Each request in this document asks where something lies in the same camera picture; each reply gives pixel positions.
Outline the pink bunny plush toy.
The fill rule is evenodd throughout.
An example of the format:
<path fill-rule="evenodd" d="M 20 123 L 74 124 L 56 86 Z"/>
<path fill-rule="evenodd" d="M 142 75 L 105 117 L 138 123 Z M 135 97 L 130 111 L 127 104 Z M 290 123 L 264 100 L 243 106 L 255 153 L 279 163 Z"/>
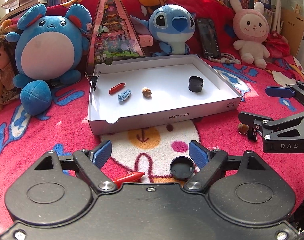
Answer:
<path fill-rule="evenodd" d="M 264 17 L 264 5 L 256 2 L 253 9 L 243 9 L 239 0 L 229 0 L 235 11 L 233 30 L 238 38 L 233 47 L 241 56 L 241 61 L 266 68 L 265 59 L 270 56 L 263 42 L 268 37 L 268 22 Z"/>

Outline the brown hazelnut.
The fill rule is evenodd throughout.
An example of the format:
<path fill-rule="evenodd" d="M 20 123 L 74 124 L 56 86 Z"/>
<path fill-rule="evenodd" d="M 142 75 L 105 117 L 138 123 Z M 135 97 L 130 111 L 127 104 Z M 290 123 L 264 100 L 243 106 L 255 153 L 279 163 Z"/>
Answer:
<path fill-rule="evenodd" d="M 237 125 L 237 130 L 240 134 L 247 134 L 248 131 L 249 131 L 249 126 L 248 125 L 245 125 L 245 124 L 242 124 L 242 123 L 239 123 Z"/>
<path fill-rule="evenodd" d="M 144 97 L 150 98 L 152 92 L 151 92 L 151 90 L 148 87 L 143 87 L 142 88 L 142 94 L 143 94 Z"/>

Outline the black round lid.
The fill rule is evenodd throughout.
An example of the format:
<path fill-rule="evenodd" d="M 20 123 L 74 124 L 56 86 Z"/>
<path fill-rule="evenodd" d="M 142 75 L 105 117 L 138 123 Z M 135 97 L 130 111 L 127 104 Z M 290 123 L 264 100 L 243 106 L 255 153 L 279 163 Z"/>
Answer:
<path fill-rule="evenodd" d="M 204 80 L 199 76 L 191 76 L 189 78 L 189 85 L 190 86 L 203 86 Z"/>
<path fill-rule="evenodd" d="M 201 92 L 202 88 L 203 88 L 203 83 L 201 83 L 201 84 L 189 83 L 189 85 L 188 85 L 188 89 L 194 93 Z"/>
<path fill-rule="evenodd" d="M 187 181 L 194 174 L 193 161 L 185 156 L 174 158 L 170 163 L 170 174 L 177 180 Z"/>

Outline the black smartphone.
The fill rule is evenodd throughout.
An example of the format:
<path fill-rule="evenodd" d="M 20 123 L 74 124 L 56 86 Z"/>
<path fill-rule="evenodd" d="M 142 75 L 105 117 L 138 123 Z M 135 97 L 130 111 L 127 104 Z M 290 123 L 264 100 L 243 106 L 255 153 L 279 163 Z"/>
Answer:
<path fill-rule="evenodd" d="M 199 30 L 204 57 L 218 58 L 221 54 L 213 20 L 209 18 L 199 18 L 196 20 L 196 25 Z"/>

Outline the pink triangular miniature house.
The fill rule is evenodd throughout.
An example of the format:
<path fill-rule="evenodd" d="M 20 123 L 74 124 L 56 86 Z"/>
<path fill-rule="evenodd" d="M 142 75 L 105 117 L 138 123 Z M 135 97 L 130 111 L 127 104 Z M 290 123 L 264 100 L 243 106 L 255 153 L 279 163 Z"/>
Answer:
<path fill-rule="evenodd" d="M 100 63 L 144 57 L 144 47 L 153 45 L 148 33 L 136 33 L 121 0 L 99 0 L 87 54 L 86 72 Z"/>

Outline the pink cartoon fleece blanket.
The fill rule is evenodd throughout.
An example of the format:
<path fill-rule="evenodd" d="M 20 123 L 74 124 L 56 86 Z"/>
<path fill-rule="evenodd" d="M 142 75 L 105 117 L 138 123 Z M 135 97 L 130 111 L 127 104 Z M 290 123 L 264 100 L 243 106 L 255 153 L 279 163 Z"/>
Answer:
<path fill-rule="evenodd" d="M 261 142 L 249 141 L 238 132 L 237 115 L 245 111 L 280 119 L 301 112 L 299 102 L 269 97 L 265 88 L 304 82 L 303 67 L 292 56 L 272 60 L 263 70 L 238 63 L 213 67 L 241 93 L 237 110 L 96 137 L 88 124 L 87 79 L 55 88 L 52 106 L 41 116 L 26 114 L 19 101 L 5 106 L 0 112 L 0 233 L 12 223 L 4 204 L 5 192 L 31 164 L 47 150 L 69 155 L 81 148 L 91 149 L 104 139 L 112 142 L 112 156 L 103 169 L 110 178 L 143 171 L 150 182 L 171 181 L 169 164 L 188 153 L 191 140 L 231 155 L 253 150 L 287 181 L 300 205 L 304 200 L 304 154 L 264 153 Z"/>

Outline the white shallow cardboard box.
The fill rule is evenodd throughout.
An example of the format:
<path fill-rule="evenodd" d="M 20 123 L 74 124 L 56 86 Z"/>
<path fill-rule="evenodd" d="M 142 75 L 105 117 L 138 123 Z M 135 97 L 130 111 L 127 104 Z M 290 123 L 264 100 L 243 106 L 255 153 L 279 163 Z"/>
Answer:
<path fill-rule="evenodd" d="M 196 55 L 141 57 L 95 66 L 100 77 L 96 90 L 90 88 L 88 117 L 94 135 L 170 124 L 234 110 L 241 94 L 212 66 Z M 189 78 L 204 80 L 202 91 L 188 89 Z M 109 90 L 125 82 L 116 94 Z M 152 94 L 146 98 L 142 88 Z M 128 100 L 118 94 L 131 90 Z"/>

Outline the Stitch plush toy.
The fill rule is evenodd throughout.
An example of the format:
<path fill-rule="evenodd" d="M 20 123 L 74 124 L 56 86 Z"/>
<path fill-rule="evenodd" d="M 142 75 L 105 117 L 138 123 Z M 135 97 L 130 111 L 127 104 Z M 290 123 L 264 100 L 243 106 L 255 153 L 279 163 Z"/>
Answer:
<path fill-rule="evenodd" d="M 195 13 L 190 13 L 184 7 L 168 4 L 156 9 L 149 20 L 141 20 L 130 16 L 136 33 L 151 35 L 159 41 L 160 52 L 153 56 L 184 55 L 190 49 L 186 42 L 193 36 L 196 28 Z"/>

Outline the red crayon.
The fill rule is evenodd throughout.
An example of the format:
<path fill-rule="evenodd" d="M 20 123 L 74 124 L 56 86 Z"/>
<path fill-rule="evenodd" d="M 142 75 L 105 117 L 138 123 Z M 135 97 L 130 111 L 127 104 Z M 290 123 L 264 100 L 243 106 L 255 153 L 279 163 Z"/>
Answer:
<path fill-rule="evenodd" d="M 119 189 L 124 183 L 135 183 L 145 175 L 145 172 L 131 172 L 125 176 L 121 176 L 112 180 Z"/>
<path fill-rule="evenodd" d="M 119 83 L 119 84 L 113 86 L 113 87 L 109 90 L 109 94 L 110 94 L 110 95 L 116 94 L 117 92 L 119 92 L 120 90 L 122 90 L 124 87 L 125 87 L 125 82 Z"/>

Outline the light blue hair clip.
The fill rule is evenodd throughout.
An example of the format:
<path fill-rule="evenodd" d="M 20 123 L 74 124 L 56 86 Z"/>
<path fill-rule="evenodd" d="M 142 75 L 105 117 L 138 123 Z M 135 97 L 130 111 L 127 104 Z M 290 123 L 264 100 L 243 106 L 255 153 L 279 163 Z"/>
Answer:
<path fill-rule="evenodd" d="M 124 92 L 118 94 L 118 101 L 119 102 L 126 101 L 130 96 L 131 96 L 131 90 L 127 89 Z"/>

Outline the brown-haired doll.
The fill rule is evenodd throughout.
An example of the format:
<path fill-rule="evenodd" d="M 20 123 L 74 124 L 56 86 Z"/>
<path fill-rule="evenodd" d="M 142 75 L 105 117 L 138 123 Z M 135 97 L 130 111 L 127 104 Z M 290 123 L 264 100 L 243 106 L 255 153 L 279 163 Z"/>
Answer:
<path fill-rule="evenodd" d="M 14 58 L 14 45 L 6 40 L 11 31 L 0 31 L 0 111 L 11 101 L 19 98 L 20 89 L 13 84 L 17 75 Z"/>

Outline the black binder clip on box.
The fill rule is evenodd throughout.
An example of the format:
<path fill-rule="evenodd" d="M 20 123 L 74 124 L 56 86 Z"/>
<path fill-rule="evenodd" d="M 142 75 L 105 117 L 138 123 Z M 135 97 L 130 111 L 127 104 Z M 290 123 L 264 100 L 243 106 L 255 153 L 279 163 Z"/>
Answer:
<path fill-rule="evenodd" d="M 96 90 L 96 84 L 100 77 L 101 71 L 98 72 L 98 74 L 89 75 L 88 73 L 84 73 L 84 76 L 89 81 L 90 88 L 93 90 Z"/>

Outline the clear plastic dome cup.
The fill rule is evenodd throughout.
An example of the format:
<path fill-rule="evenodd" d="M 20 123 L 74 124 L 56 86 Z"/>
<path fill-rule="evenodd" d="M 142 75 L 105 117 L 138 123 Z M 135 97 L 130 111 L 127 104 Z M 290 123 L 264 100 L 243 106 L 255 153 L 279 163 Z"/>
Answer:
<path fill-rule="evenodd" d="M 219 146 L 210 146 L 208 148 L 209 151 L 212 151 L 212 152 L 218 152 L 218 151 L 221 151 L 221 149 L 219 148 Z"/>

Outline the round blue plush toy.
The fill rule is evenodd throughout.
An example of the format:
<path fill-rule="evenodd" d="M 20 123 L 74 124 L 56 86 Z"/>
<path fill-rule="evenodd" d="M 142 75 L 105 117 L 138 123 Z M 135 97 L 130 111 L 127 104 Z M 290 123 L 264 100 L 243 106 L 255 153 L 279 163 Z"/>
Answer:
<path fill-rule="evenodd" d="M 13 84 L 21 90 L 26 113 L 39 115 L 50 107 L 50 81 L 72 85 L 80 80 L 76 67 L 89 47 L 91 27 L 91 14 L 81 4 L 73 4 L 65 16 L 48 16 L 46 6 L 37 4 L 18 20 L 20 33 L 6 34 L 7 42 L 16 43 Z"/>

